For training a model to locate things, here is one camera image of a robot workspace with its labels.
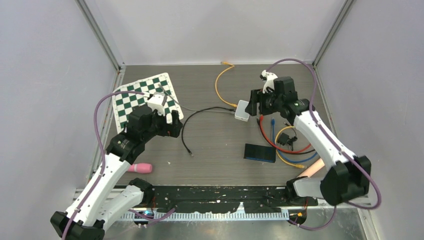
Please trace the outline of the green white chessboard mat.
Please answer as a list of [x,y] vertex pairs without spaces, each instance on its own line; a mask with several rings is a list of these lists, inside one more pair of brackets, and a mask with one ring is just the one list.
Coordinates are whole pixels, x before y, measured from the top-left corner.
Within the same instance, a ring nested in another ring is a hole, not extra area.
[[177,103],[178,99],[170,75],[167,72],[121,85],[115,92],[123,92],[111,97],[115,126],[118,132],[121,132],[127,124],[128,116],[133,108],[146,104],[148,97],[155,93],[166,93],[164,110],[168,123],[172,122],[172,111],[178,111],[180,120],[184,118],[182,108]]

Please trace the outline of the black network switch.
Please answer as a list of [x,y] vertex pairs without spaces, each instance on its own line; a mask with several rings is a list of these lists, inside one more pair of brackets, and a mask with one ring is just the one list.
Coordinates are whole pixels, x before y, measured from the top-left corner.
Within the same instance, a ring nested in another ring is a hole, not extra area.
[[247,160],[275,163],[276,150],[271,146],[263,146],[246,143],[244,146],[243,158]]

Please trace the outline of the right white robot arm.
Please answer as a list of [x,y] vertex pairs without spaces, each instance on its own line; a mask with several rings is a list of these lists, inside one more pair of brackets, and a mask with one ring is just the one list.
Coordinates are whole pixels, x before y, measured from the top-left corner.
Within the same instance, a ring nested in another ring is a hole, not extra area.
[[371,161],[345,147],[321,120],[308,99],[299,99],[294,80],[263,70],[262,89],[250,92],[245,112],[251,116],[279,113],[301,132],[323,160],[323,179],[297,177],[287,181],[285,198],[299,205],[305,197],[325,200],[332,206],[347,203],[369,193]]

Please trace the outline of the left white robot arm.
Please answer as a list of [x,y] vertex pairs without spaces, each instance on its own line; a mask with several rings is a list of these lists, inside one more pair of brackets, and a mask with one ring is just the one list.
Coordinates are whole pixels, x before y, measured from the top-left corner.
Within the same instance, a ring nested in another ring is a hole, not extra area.
[[167,97],[164,93],[148,94],[146,103],[133,107],[123,130],[114,136],[107,148],[99,145],[101,164],[91,180],[64,211],[56,211],[50,222],[63,240],[102,240],[110,226],[124,213],[154,201],[153,186],[140,178],[130,181],[116,197],[106,201],[118,180],[126,173],[146,143],[156,136],[178,138],[183,127],[179,112],[172,110],[167,120]]

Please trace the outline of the white router box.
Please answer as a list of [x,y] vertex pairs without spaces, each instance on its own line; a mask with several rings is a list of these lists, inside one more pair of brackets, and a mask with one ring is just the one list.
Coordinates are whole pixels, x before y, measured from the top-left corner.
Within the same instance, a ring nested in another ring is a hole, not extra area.
[[249,102],[245,100],[239,100],[235,109],[234,118],[243,122],[247,122],[250,115],[246,112]]

